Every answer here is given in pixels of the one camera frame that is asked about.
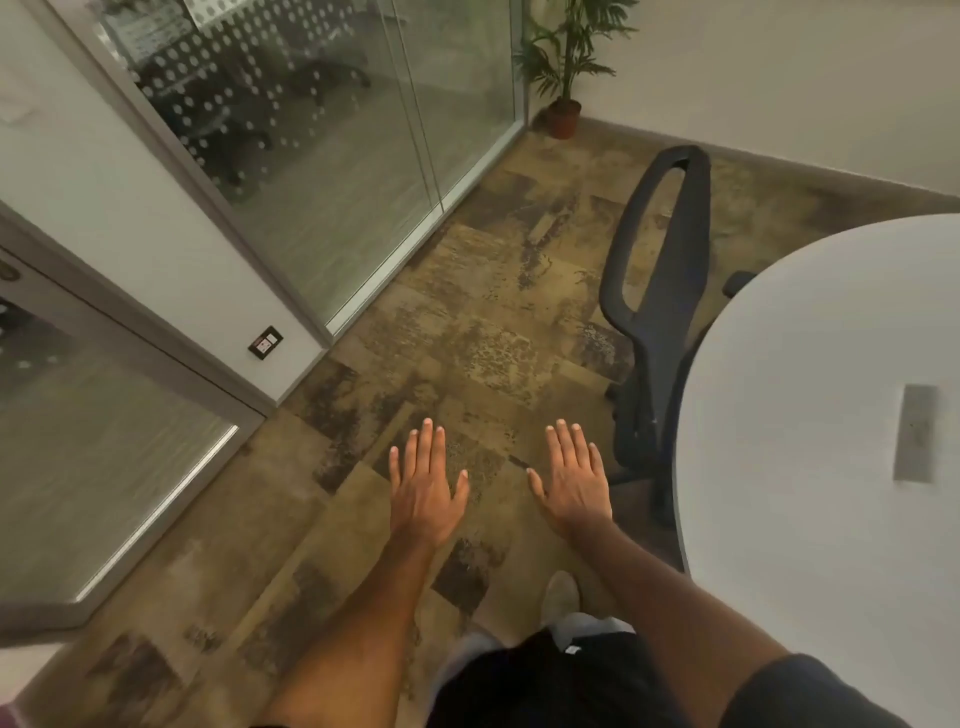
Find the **white sneaker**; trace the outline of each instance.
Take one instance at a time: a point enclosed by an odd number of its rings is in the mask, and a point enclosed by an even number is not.
[[[540,606],[540,627],[553,624],[580,611],[580,588],[569,571],[557,571],[550,577]]]

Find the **right hand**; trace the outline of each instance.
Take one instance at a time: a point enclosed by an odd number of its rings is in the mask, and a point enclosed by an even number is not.
[[[550,448],[550,487],[533,468],[527,469],[527,480],[543,514],[557,533],[566,539],[578,530],[597,522],[611,522],[610,486],[603,471],[600,450],[584,437],[579,425],[573,434],[563,420],[546,429]]]

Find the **left hand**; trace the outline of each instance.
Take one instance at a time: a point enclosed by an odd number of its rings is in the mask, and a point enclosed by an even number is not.
[[[446,482],[446,434],[442,427],[434,431],[429,419],[423,421],[420,432],[410,431],[402,470],[399,450],[390,448],[390,485],[392,536],[423,538],[436,548],[450,537],[467,510],[467,471],[460,471],[451,497]]]

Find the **door frame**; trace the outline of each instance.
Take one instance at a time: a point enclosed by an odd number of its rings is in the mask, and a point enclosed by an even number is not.
[[[228,431],[98,569],[74,600],[0,601],[0,630],[4,632],[68,629],[80,626],[90,617],[265,418],[14,255],[10,247],[12,241],[17,241],[17,231],[12,231],[7,221],[0,222],[0,261],[12,266],[20,276],[17,281],[0,281],[3,298],[231,423]]]
[[[66,54],[84,78],[100,93],[173,176],[180,187],[204,212],[237,252],[253,267],[284,305],[297,317],[310,334],[325,348],[333,337],[293,283],[267,258],[261,255],[243,233],[240,221],[229,202],[177,136],[163,123],[121,63],[84,24],[83,5],[74,10],[76,16],[64,17],[52,0],[19,0],[50,38]]]
[[[264,416],[272,398],[0,200],[0,248]]]

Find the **white table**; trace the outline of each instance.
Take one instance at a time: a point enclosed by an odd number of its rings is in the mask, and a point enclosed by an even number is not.
[[[939,388],[932,485],[893,477],[904,384]],[[694,581],[915,728],[956,726],[960,215],[841,232],[737,294],[674,475]]]

